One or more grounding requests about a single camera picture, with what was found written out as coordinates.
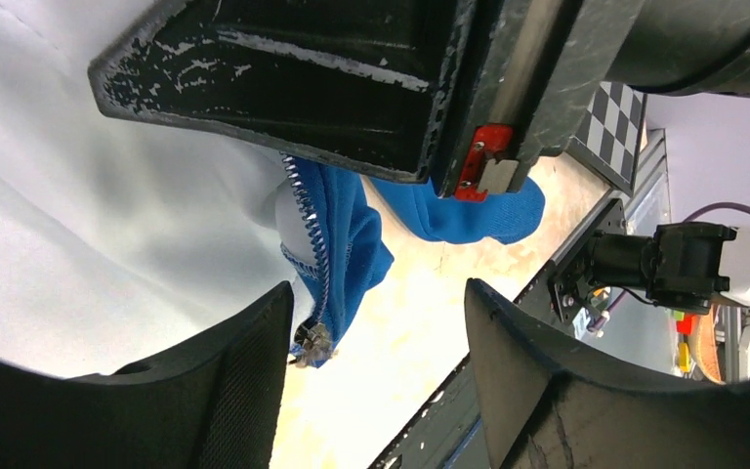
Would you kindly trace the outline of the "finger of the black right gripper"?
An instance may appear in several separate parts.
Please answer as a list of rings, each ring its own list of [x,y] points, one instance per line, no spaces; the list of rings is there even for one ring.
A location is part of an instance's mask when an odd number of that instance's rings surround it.
[[[472,1],[158,1],[89,66],[108,117],[424,181]]]

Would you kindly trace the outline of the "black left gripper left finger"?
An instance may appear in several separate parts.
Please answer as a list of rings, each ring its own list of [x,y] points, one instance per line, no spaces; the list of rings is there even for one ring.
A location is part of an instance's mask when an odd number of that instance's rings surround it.
[[[0,362],[0,468],[265,468],[293,291],[110,375],[59,379]]]

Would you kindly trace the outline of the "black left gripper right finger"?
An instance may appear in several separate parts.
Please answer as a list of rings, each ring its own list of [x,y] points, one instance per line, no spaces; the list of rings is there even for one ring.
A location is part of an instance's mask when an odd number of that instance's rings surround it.
[[[558,371],[512,468],[750,468],[750,380],[686,380],[581,341],[541,350]]]

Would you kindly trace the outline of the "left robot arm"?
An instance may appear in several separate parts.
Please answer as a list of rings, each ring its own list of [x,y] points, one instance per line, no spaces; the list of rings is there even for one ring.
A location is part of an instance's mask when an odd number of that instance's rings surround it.
[[[571,269],[697,310],[730,294],[744,232],[708,223],[594,233]],[[0,468],[265,468],[293,292],[109,376],[0,362]],[[533,317],[479,279],[465,313],[494,468],[750,468],[750,380],[687,381],[624,362]]]

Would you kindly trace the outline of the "blue zip jacket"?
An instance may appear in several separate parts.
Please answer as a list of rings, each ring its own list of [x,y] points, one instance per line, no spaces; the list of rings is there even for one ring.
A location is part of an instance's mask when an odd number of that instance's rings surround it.
[[[297,363],[335,352],[394,258],[353,170],[225,135],[108,117],[91,62],[158,1],[0,1],[0,359],[113,372],[282,281]],[[375,188],[417,236],[516,243],[545,206]]]

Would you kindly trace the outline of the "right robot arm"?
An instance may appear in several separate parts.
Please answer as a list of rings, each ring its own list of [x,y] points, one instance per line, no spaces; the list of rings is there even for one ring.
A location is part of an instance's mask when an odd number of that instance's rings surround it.
[[[513,192],[604,81],[750,98],[750,1],[158,1],[89,79],[109,117]]]

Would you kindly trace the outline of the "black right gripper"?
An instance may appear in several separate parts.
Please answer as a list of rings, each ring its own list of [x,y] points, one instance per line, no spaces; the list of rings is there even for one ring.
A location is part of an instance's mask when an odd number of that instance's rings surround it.
[[[430,178],[440,197],[488,124],[512,130],[492,152],[495,192],[517,192],[542,156],[568,147],[643,7],[641,1],[476,1]]]

